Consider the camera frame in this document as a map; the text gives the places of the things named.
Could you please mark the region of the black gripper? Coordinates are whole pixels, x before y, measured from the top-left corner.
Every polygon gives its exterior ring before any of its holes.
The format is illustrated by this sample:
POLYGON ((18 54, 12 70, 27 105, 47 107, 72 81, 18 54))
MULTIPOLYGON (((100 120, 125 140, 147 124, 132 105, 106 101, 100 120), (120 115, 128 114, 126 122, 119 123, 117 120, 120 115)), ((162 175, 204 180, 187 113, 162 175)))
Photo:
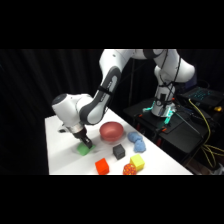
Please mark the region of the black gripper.
POLYGON ((77 138, 80 139, 81 143, 84 144, 89 149, 92 148, 93 143, 92 141, 87 137, 87 130, 84 126, 74 126, 72 128, 72 134, 77 138))

